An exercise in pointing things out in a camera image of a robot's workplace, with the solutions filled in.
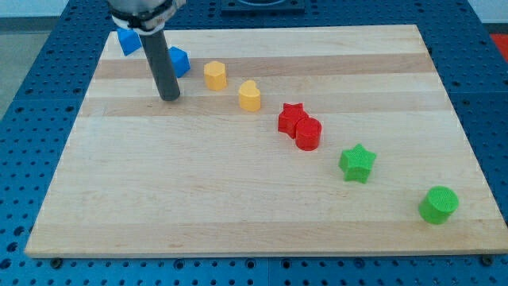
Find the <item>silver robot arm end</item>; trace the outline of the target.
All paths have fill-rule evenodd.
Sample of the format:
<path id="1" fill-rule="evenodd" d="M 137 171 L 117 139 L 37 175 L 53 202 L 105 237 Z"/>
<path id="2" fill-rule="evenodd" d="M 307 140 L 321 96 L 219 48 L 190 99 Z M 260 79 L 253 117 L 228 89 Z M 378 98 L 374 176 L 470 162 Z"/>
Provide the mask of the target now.
<path id="1" fill-rule="evenodd" d="M 186 0 L 107 0 L 114 23 L 122 29 L 134 30 L 141 36 L 152 35 L 164 28 Z"/>

